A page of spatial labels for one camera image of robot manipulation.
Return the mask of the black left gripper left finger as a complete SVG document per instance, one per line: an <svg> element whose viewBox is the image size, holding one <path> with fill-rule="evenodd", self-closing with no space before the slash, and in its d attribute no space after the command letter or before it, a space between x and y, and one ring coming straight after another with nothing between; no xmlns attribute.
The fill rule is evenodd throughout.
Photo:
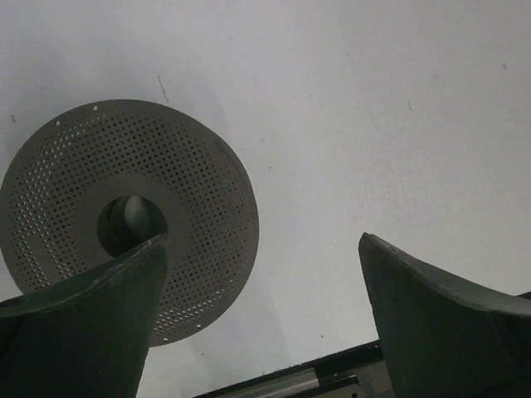
<svg viewBox="0 0 531 398"><path fill-rule="evenodd" d="M3 397L134 397L168 273L157 235L1 303Z"/></svg>

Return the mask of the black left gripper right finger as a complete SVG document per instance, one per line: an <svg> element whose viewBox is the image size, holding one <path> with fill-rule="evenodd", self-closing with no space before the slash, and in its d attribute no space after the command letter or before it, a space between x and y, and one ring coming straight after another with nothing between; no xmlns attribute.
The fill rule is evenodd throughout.
<svg viewBox="0 0 531 398"><path fill-rule="evenodd" d="M365 233L364 283L397 397L528 397L530 300Z"/></svg>

